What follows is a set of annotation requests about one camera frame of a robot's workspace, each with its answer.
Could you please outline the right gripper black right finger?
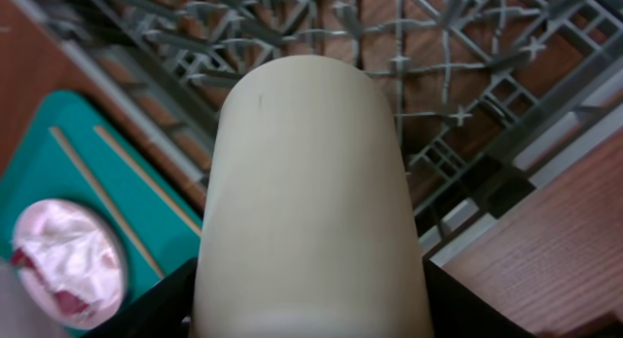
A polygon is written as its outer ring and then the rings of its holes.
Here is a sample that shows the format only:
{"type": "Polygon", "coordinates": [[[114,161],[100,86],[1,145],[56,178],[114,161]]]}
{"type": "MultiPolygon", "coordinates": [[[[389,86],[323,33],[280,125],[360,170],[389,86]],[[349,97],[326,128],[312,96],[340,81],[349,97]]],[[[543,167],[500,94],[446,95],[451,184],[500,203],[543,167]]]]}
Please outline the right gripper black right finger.
{"type": "Polygon", "coordinates": [[[429,260],[422,262],[436,338],[534,338],[429,260]]]}

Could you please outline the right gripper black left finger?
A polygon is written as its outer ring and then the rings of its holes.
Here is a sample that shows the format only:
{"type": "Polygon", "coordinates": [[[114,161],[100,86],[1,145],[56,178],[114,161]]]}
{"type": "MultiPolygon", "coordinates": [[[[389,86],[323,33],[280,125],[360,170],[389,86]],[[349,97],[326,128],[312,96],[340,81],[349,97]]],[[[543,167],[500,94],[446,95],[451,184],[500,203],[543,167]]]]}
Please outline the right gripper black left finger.
{"type": "Polygon", "coordinates": [[[188,337],[198,258],[191,258],[83,338],[188,337]]]}

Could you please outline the red snack wrapper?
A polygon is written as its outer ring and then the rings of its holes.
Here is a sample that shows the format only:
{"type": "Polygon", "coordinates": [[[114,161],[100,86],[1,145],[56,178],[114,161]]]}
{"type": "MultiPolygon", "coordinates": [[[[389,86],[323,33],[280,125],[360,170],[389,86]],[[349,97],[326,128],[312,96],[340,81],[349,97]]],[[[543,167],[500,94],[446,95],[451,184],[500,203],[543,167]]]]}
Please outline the red snack wrapper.
{"type": "Polygon", "coordinates": [[[71,317],[90,312],[91,305],[79,296],[65,289],[52,289],[34,261],[21,248],[14,251],[11,257],[11,265],[31,273],[36,282],[54,299],[57,308],[63,315],[71,317]]]}

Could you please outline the white napkin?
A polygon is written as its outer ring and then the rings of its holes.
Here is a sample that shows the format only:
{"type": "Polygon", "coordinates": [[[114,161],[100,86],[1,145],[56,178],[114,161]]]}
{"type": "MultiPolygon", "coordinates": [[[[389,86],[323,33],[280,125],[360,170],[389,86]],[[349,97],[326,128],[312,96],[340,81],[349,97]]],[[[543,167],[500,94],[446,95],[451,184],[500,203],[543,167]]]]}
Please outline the white napkin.
{"type": "Polygon", "coordinates": [[[91,311],[120,299],[124,271],[118,252],[92,214],[61,200],[43,200],[18,217],[14,251],[21,248],[52,289],[65,289],[91,311]]]}

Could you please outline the white cup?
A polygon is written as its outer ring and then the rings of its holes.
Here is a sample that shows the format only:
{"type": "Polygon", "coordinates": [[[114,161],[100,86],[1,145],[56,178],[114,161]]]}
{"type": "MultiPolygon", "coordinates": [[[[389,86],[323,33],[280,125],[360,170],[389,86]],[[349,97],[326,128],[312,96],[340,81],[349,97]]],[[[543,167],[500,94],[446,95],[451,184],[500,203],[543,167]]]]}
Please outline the white cup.
{"type": "Polygon", "coordinates": [[[223,105],[194,337],[430,337],[392,113],[362,71],[288,56],[223,105]]]}

